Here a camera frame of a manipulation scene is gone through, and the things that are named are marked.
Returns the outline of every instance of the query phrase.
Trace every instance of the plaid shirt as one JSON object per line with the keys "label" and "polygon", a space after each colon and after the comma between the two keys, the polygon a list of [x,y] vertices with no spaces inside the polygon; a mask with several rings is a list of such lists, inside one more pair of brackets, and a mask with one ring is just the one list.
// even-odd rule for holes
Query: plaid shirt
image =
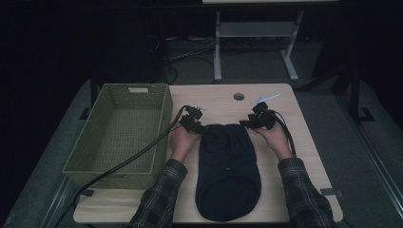
{"label": "plaid shirt", "polygon": [[[336,227],[329,201],[312,185],[300,159],[278,163],[290,216],[290,227]],[[156,183],[146,190],[128,227],[171,227],[179,187],[187,174],[169,160]]]}

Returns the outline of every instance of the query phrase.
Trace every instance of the black knit hat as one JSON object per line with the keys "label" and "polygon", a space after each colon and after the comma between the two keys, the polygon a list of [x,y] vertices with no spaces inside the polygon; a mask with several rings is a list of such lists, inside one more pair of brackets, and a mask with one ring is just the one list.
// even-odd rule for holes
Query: black knit hat
{"label": "black knit hat", "polygon": [[206,219],[250,213],[260,198],[255,148],[243,126],[211,124],[201,137],[196,205]]}

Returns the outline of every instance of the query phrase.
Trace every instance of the basket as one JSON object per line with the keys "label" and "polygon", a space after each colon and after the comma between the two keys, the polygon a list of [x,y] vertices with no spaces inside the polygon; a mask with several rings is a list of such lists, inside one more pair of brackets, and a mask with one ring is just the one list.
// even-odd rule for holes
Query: basket
{"label": "basket", "polygon": [[[81,186],[148,146],[169,126],[168,85],[105,84],[63,173]],[[93,188],[146,189],[163,169],[167,137]]]}

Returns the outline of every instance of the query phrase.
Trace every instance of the metal stand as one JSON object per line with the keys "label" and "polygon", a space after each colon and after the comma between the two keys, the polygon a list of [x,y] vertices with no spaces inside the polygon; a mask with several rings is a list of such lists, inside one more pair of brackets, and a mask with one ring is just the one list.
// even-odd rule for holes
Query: metal stand
{"label": "metal stand", "polygon": [[290,56],[297,39],[303,12],[303,10],[300,10],[297,14],[297,19],[292,22],[221,22],[220,12],[217,11],[214,80],[219,82],[222,79],[220,58],[221,37],[289,37],[290,42],[287,49],[281,51],[281,56],[291,80],[297,81],[298,76]]}

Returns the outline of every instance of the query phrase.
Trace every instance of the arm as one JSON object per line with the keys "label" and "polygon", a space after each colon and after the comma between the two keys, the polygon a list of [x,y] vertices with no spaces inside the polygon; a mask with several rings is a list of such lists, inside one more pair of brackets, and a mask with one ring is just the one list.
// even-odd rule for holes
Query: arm
{"label": "arm", "polygon": [[169,144],[172,155],[154,185],[144,192],[128,227],[171,226],[179,187],[187,174],[183,162],[199,137],[188,133],[183,127],[172,132]]}
{"label": "arm", "polygon": [[290,227],[336,227],[329,201],[312,185],[301,159],[291,153],[282,127],[255,129],[276,153],[284,186]]}

